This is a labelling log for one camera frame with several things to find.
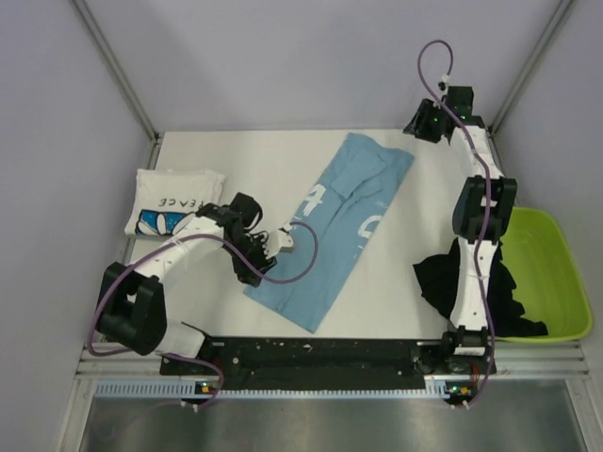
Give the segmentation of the light blue t shirt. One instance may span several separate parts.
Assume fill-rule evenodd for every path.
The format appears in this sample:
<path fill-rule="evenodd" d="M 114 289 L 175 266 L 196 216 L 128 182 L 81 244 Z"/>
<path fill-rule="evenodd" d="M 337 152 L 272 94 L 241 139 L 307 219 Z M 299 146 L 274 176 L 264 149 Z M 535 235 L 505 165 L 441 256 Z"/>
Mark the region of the light blue t shirt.
<path fill-rule="evenodd" d="M 411 153 L 347 134 L 291 219 L 295 249 L 245 295 L 316 332 L 414 164 Z"/>

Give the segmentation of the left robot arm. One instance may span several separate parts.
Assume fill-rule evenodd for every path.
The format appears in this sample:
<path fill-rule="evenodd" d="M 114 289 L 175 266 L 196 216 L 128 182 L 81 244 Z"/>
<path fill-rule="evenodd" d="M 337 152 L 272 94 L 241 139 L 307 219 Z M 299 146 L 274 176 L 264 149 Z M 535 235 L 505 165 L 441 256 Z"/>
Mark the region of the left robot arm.
<path fill-rule="evenodd" d="M 219 249 L 231 256 L 241 283 L 258 286 L 275 266 L 279 251 L 294 244 L 288 225 L 270 233 L 254 232 L 261 217 L 255 199 L 238 193 L 228 204 L 200 207 L 182 229 L 134 264 L 110 265 L 102 279 L 92 331 L 141 356 L 176 354 L 191 372 L 207 371 L 214 360 L 212 348 L 204 345 L 201 331 L 171 316 L 167 294 Z"/>

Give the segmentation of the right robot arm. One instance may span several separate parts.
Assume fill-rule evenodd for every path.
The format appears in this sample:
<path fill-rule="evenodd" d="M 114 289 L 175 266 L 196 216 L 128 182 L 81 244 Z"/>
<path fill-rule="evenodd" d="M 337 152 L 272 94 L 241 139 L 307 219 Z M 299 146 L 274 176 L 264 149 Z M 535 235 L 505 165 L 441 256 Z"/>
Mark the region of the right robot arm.
<path fill-rule="evenodd" d="M 481 117 L 473 114 L 471 87 L 452 86 L 433 101 L 424 99 L 403 133 L 423 141 L 446 140 L 464 169 L 465 181 L 452 213 L 460 264 L 456 299 L 439 352 L 450 372 L 464 371 L 491 351 L 493 321 L 487 303 L 491 266 L 506 234 L 517 182 L 494 158 Z"/>

